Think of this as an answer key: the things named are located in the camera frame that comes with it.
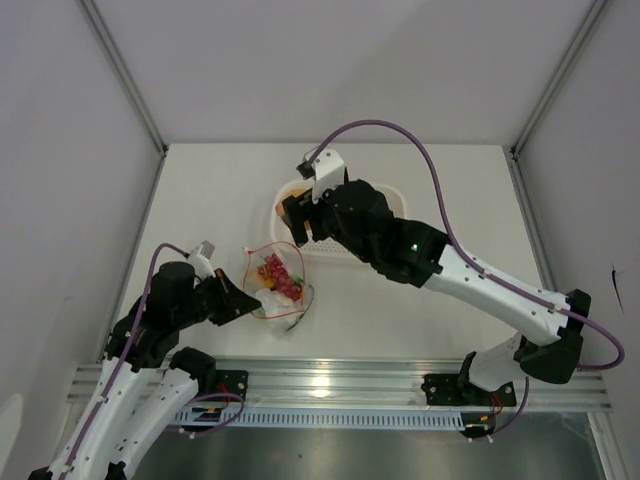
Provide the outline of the clear orange zip top bag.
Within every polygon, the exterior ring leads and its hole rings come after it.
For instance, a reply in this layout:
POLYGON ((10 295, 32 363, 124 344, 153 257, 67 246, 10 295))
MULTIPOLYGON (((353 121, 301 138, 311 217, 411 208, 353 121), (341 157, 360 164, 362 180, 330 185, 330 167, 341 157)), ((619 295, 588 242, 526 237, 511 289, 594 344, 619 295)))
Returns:
POLYGON ((276 241, 246 248, 245 253, 242 290, 261 303, 252 316, 276 338, 291 336, 309 313, 316 296, 302 252, 291 242, 276 241))

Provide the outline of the red grape bunch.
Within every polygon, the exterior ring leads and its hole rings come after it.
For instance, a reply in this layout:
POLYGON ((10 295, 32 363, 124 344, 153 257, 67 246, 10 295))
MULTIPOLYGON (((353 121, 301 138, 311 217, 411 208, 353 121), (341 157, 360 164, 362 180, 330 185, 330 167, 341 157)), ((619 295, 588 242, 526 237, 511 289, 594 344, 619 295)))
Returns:
POLYGON ((257 267, 257 273, 262 282, 263 279, 267 277, 277 281, 278 285, 272 291, 278 291, 294 302, 301 299, 304 285, 302 278, 290 273, 283 261, 276 254, 263 257, 262 263, 257 267))

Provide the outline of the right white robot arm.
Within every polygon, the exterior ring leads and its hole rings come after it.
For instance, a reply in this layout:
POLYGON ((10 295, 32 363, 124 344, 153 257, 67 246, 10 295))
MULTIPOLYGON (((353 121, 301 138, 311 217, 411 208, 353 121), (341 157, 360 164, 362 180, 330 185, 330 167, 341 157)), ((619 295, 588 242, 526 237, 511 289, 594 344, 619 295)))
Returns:
POLYGON ((277 212, 297 246, 332 239, 391 281, 451 296, 516 330, 511 339, 466 356, 456 380, 464 401, 479 403, 526 377, 566 384, 576 370, 583 337, 568 296, 522 282, 507 287, 457 251, 446 233, 396 216, 369 183, 349 181, 319 199, 312 190, 290 195, 277 212))

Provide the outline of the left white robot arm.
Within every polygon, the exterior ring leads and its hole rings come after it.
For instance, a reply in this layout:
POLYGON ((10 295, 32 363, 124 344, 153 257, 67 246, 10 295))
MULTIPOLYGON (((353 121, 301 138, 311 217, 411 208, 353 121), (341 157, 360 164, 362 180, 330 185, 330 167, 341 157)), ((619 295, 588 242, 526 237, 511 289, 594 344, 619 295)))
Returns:
POLYGON ((129 479, 188 403, 242 403, 241 394, 223 388, 212 356, 177 344, 194 325, 224 326, 260 307, 221 269, 199 276, 186 261, 150 267, 141 296, 111 332, 79 425, 59 456, 31 478, 129 479))

